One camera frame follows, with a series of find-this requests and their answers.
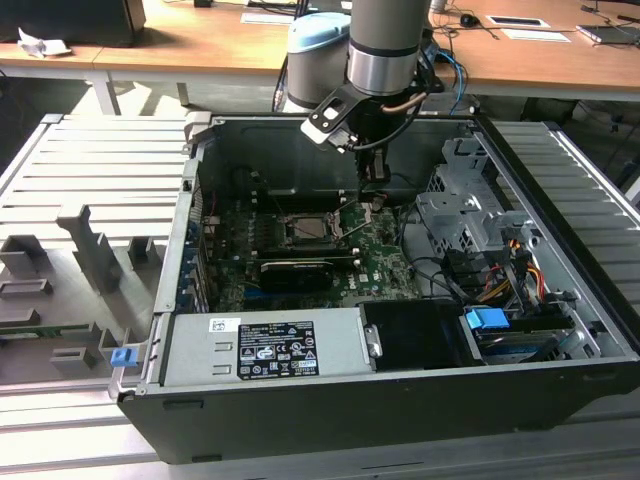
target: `warning label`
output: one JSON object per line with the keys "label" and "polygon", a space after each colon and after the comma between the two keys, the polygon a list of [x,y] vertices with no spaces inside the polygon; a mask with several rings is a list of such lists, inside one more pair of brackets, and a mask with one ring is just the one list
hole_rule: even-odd
{"label": "warning label", "polygon": [[242,380],[320,373],[313,322],[240,325],[238,347]]}

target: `copper pipe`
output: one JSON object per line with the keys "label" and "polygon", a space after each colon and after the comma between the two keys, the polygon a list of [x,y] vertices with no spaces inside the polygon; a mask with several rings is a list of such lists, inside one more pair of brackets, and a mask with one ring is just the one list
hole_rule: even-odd
{"label": "copper pipe", "polygon": [[415,97],[407,100],[402,105],[397,105],[395,107],[382,107],[382,113],[386,113],[387,115],[398,115],[399,113],[405,113],[411,107],[415,107],[416,105],[421,104],[425,98],[427,98],[427,94],[426,92],[422,92]]}

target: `floor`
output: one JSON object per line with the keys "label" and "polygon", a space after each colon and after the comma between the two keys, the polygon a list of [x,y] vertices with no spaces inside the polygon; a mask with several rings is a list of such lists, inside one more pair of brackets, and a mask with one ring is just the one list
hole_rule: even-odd
{"label": "floor", "polygon": [[[117,82],[116,93],[123,115],[182,116],[175,84]],[[189,85],[191,108],[214,113],[265,112],[271,106],[271,87],[221,87]],[[71,80],[0,78],[0,169],[13,159],[45,113],[99,115],[98,100],[90,84]],[[434,95],[427,110],[446,112],[452,94]],[[491,118],[520,119],[525,99],[515,97],[465,97],[462,108],[474,104]],[[534,119],[558,120],[566,112],[566,101],[541,100]],[[625,164],[640,152],[640,128],[636,129],[610,162],[632,126],[640,121],[638,104],[580,102],[563,129],[606,173],[616,179]]]}

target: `blue plastic tab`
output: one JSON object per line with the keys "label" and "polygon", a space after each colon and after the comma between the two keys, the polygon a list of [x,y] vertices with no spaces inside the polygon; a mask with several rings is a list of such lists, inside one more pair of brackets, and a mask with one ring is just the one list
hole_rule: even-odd
{"label": "blue plastic tab", "polygon": [[511,324],[501,308],[473,308],[467,313],[471,329],[509,328]]}
{"label": "blue plastic tab", "polygon": [[289,53],[322,48],[349,34],[351,17],[343,13],[313,13],[295,20],[289,27]]}
{"label": "blue plastic tab", "polygon": [[137,348],[116,348],[111,354],[112,367],[135,367],[138,365]]}

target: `wooden desk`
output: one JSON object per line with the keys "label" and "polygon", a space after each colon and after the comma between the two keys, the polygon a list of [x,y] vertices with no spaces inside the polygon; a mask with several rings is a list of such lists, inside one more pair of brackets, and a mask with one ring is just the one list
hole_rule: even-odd
{"label": "wooden desk", "polygon": [[[491,26],[487,14],[542,18],[554,30],[575,30],[578,24],[604,24],[580,11],[579,0],[456,0]],[[38,60],[17,46],[0,44],[0,68],[10,76],[80,78],[94,83],[104,113],[118,114],[113,80],[178,83],[183,104],[186,83],[273,85],[282,65],[287,26],[240,23],[241,6],[220,4],[193,8],[190,0],[164,3],[145,0],[146,31],[134,48],[73,46],[76,55]],[[632,5],[600,3],[602,14],[640,16]],[[459,12],[431,15],[432,23],[459,26]],[[467,68],[468,93],[571,99],[640,101],[640,51],[593,47],[579,32],[565,33],[570,43],[510,40],[501,31],[494,40],[483,30],[461,30],[453,39],[456,56]],[[448,39],[436,34],[449,48]],[[448,65],[439,76],[453,79]]]}
{"label": "wooden desk", "polygon": [[145,0],[147,23],[135,48],[103,48],[97,69],[274,75],[288,26],[240,23],[241,6],[193,8],[193,2]]}
{"label": "wooden desk", "polygon": [[[594,2],[578,0],[457,0],[460,9],[473,10],[485,27],[485,15],[541,18],[549,30],[575,30],[577,25],[605,21],[580,10]],[[614,22],[618,14],[640,17],[640,7],[600,3],[600,12]],[[459,26],[460,13],[433,15],[432,24]],[[580,32],[563,33],[571,43],[511,40],[500,30],[462,30],[453,39],[456,58],[469,71],[469,92],[493,95],[544,96],[577,99],[640,100],[640,50],[633,47],[593,46]],[[443,48],[449,40],[436,39]],[[446,66],[439,66],[440,73]]]}

